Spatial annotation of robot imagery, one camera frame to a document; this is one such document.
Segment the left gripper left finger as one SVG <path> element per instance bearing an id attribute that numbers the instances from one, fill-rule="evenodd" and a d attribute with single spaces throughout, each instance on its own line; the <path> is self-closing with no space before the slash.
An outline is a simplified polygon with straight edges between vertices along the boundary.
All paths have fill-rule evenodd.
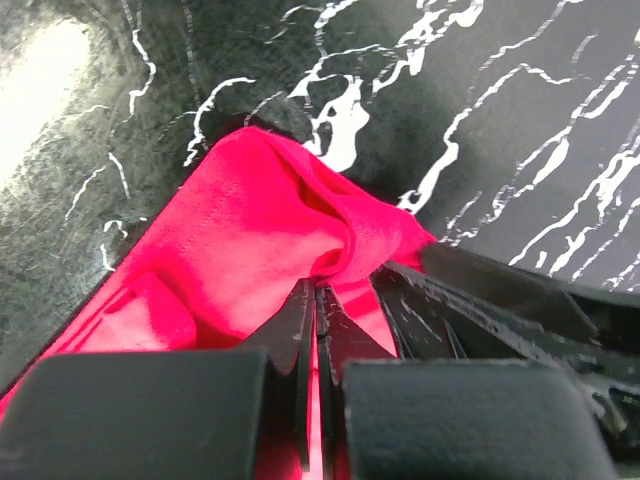
<path id="1" fill-rule="evenodd" d="M 300 478 L 314 311 L 301 280 L 233 349 L 45 359 L 2 421 L 2 477 Z"/>

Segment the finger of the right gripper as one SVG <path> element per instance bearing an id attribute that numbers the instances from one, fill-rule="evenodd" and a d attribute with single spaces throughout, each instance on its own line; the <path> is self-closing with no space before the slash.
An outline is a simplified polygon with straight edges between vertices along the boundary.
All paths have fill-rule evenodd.
<path id="1" fill-rule="evenodd" d="M 427 275 L 547 331 L 583 343 L 598 336 L 576 301 L 547 281 L 440 243 L 425 247 L 420 260 Z"/>
<path id="2" fill-rule="evenodd" d="M 448 321 L 469 356 L 531 360 L 598 384 L 639 383 L 637 359 L 571 340 L 402 265 L 381 267 L 374 273 L 372 285 L 394 322 L 435 337 L 431 324 L 438 319 Z"/>

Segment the red polo shirt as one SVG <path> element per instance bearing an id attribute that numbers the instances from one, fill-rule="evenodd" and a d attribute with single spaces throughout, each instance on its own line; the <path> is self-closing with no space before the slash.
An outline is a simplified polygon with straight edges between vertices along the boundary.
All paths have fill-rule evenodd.
<path id="1" fill-rule="evenodd" d="M 245 127 L 221 139 L 144 236 L 2 398 L 1 424 L 26 376 L 57 355 L 233 349 L 295 285 L 331 289 L 347 315 L 395 356 L 371 284 L 410 267 L 433 237 L 408 212 L 331 171 L 298 143 Z M 309 468 L 322 477 L 315 300 L 309 369 Z"/>

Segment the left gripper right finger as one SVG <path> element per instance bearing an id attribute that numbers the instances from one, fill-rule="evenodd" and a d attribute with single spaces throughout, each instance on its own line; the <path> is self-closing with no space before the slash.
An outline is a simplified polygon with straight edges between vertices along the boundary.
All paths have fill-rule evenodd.
<path id="1" fill-rule="evenodd" d="M 401 360 L 316 292 L 327 479 L 611 479 L 580 392 L 523 361 Z"/>

